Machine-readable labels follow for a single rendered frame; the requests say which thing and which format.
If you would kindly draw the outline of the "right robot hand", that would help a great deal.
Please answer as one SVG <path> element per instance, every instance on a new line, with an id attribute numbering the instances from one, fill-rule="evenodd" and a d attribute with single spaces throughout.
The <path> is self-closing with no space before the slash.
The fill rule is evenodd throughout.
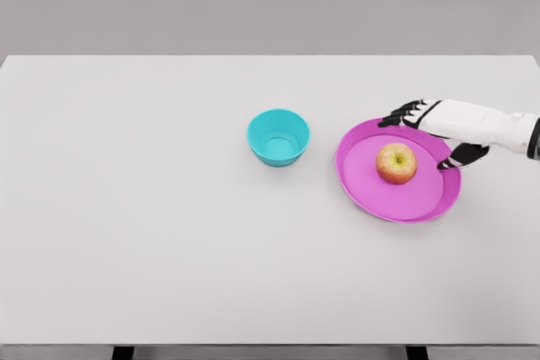
<path id="1" fill-rule="evenodd" d="M 468 166 L 483 158 L 492 145 L 509 148 L 516 140 L 507 114 L 451 99 L 408 102 L 382 118 L 378 126 L 407 126 L 458 141 L 458 147 L 437 164 L 439 170 Z"/>

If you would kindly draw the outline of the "red yellow apple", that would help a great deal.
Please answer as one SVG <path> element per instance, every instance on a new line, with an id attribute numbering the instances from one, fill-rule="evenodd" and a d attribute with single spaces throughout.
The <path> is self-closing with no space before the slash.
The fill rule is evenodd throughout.
<path id="1" fill-rule="evenodd" d="M 387 183 L 404 185 L 416 175 L 418 160 L 413 150 L 399 142 L 383 146 L 375 156 L 376 173 Z"/>

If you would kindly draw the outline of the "pink plate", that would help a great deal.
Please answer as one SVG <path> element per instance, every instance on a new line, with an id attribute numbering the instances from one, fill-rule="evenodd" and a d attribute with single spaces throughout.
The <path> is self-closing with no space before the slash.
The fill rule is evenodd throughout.
<path id="1" fill-rule="evenodd" d="M 462 188 L 459 169 L 437 169 L 451 148 L 442 139 L 410 127 L 379 128 L 379 121 L 359 123 L 338 144 L 335 167 L 342 188 L 359 207 L 387 221 L 422 223 L 445 214 Z M 379 150 L 394 142 L 411 148 L 418 161 L 416 175 L 404 185 L 384 181 L 375 169 Z"/>

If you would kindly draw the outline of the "blue bowl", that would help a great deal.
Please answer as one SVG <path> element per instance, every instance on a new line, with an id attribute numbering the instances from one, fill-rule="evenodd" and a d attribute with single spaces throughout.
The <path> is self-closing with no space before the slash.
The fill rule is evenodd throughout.
<path id="1" fill-rule="evenodd" d="M 307 149 L 311 129 L 294 111 L 266 110 L 255 116 L 246 130 L 251 151 L 264 164 L 280 168 L 293 164 Z"/>

